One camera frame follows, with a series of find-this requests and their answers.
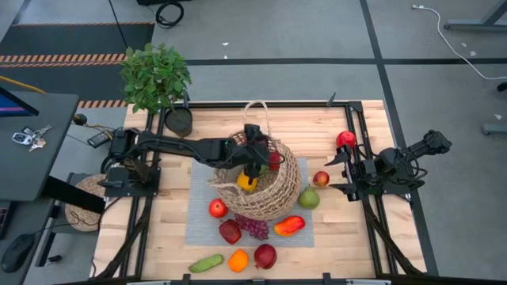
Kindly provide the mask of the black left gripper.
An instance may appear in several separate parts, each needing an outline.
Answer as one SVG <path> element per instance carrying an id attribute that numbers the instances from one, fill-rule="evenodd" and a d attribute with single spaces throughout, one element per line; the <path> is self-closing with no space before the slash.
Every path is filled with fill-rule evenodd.
<path id="1" fill-rule="evenodd" d="M 255 165 L 268 165 L 270 150 L 269 141 L 266 136 L 262 137 L 259 125 L 246 123 L 244 125 L 244 134 L 247 139 L 253 139 L 246 143 L 233 142 L 227 152 L 227 165 L 238 166 L 248 165 L 246 167 L 246 176 L 248 184 L 252 184 L 257 179 L 257 167 Z"/>

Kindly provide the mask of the small red-yellow peach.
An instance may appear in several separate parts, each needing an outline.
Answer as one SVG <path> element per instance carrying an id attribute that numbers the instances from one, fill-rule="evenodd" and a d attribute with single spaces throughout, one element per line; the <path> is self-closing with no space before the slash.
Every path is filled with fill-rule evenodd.
<path id="1" fill-rule="evenodd" d="M 324 188 L 326 187 L 330 182 L 330 176 L 325 171 L 318 171 L 313 176 L 313 184 L 317 187 Z"/>

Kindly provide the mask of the yellow bell pepper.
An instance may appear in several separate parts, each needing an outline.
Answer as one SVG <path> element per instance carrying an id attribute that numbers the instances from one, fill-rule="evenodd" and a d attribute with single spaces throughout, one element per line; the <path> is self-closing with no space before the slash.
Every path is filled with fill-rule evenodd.
<path id="1" fill-rule="evenodd" d="M 257 178 L 248 177 L 244 172 L 240 172 L 236 180 L 236 184 L 246 192 L 254 192 L 257 187 L 257 182 Z"/>

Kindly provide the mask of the green pear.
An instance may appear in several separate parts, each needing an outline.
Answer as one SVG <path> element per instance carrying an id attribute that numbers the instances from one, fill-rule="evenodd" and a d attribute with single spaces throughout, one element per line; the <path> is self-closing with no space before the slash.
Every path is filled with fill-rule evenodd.
<path id="1" fill-rule="evenodd" d="M 320 204 L 320 197 L 316 190 L 308 185 L 299 195 L 298 203 L 302 208 L 315 209 Z"/>

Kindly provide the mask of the red orange mango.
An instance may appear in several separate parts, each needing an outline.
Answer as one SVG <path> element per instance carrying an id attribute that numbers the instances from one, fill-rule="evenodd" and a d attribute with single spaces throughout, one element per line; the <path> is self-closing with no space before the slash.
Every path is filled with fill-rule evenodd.
<path id="1" fill-rule="evenodd" d="M 276 234 L 282 237 L 289 237 L 296 234 L 306 226 L 304 218 L 298 215 L 292 215 L 278 222 L 274 227 Z"/>

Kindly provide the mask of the dark red pomegranate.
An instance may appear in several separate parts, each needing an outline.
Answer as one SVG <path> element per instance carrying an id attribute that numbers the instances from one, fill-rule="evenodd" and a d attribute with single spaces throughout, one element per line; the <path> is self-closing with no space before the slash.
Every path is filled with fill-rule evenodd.
<path id="1" fill-rule="evenodd" d="M 260 245 L 254 252 L 255 267 L 270 269 L 277 260 L 276 250 L 269 244 Z"/>

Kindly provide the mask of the orange fruit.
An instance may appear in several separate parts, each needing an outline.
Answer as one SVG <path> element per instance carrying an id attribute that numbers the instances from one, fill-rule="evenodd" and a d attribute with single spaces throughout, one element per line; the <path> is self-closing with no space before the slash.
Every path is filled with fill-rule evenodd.
<path id="1" fill-rule="evenodd" d="M 249 256 L 243 249 L 237 249 L 227 261 L 232 272 L 242 272 L 249 265 Z"/>

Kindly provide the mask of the green cucumber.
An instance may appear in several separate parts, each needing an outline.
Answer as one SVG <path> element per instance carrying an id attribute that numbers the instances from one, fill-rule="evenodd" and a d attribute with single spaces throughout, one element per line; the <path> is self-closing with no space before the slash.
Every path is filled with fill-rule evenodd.
<path id="1" fill-rule="evenodd" d="M 211 268 L 214 268 L 214 267 L 222 264 L 223 261 L 224 261 L 224 258 L 221 254 L 214 254 L 214 255 L 205 257 L 204 259 L 198 260 L 194 264 L 191 264 L 188 267 L 188 270 L 191 273 L 206 272 L 207 270 L 210 270 Z"/>

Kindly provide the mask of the purple grape bunch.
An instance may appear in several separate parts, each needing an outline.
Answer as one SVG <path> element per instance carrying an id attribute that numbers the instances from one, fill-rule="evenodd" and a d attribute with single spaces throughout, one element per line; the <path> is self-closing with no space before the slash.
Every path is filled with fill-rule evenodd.
<path id="1" fill-rule="evenodd" d="M 240 214 L 235 214 L 234 218 L 239 227 L 246 230 L 251 237 L 261 241 L 269 238 L 269 227 L 266 221 L 247 218 Z"/>

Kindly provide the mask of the black power adapter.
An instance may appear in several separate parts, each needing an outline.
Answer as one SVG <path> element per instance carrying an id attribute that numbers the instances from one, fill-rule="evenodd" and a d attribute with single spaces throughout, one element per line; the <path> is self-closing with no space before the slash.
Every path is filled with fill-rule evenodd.
<path id="1" fill-rule="evenodd" d="M 113 134 L 111 131 L 102 131 L 95 136 L 87 139 L 87 143 L 94 149 L 112 141 Z"/>

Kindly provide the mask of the grey table foot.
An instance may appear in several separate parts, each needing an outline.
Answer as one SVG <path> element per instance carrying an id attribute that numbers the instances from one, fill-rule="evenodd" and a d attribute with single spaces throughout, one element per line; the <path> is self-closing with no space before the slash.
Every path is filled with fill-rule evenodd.
<path id="1" fill-rule="evenodd" d="M 507 123 L 485 123 L 481 131 L 484 135 L 507 135 Z"/>

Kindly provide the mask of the round woven mat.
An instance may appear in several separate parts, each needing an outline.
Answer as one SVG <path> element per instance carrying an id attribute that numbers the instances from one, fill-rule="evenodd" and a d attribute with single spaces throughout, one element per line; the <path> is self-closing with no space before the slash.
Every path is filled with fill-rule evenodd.
<path id="1" fill-rule="evenodd" d="M 105 198 L 105 188 L 99 183 L 106 178 L 105 174 L 72 173 L 70 184 L 89 194 Z M 78 231 L 94 232 L 98 229 L 100 214 L 84 210 L 81 207 L 65 204 L 64 213 L 70 225 Z"/>

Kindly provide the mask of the black hazard-striped floor mat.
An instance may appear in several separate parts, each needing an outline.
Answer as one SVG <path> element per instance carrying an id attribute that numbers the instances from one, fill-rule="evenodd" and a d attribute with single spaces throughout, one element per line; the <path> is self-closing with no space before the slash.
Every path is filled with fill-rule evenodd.
<path id="1" fill-rule="evenodd" d="M 120 62 L 153 31 L 151 22 L 12 25 L 0 41 L 0 76 L 75 94 L 80 108 L 124 107 Z"/>

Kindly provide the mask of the charcoal desk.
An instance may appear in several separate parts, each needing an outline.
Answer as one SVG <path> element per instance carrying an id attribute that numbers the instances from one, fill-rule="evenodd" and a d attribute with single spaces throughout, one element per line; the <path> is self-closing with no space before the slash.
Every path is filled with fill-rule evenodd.
<path id="1" fill-rule="evenodd" d="M 13 93 L 39 111 L 38 116 L 0 118 L 0 200 L 28 202 L 36 200 L 66 137 L 78 107 L 79 97 L 63 93 Z M 40 130 L 46 144 L 31 151 L 15 143 L 13 134 L 23 127 Z"/>

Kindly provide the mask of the grey desk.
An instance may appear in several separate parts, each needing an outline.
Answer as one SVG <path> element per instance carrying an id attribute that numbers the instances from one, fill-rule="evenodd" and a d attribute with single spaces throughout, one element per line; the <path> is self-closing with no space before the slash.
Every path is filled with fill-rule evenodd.
<path id="1" fill-rule="evenodd" d="M 38 232 L 34 237 L 34 244 L 29 251 L 23 265 L 13 273 L 5 273 L 0 268 L 0 285 L 22 285 L 32 259 L 41 239 L 41 230 L 46 226 L 55 201 L 53 199 L 38 199 L 32 202 L 20 202 L 12 213 L 6 235 L 0 240 L 0 260 L 11 243 L 22 234 Z"/>

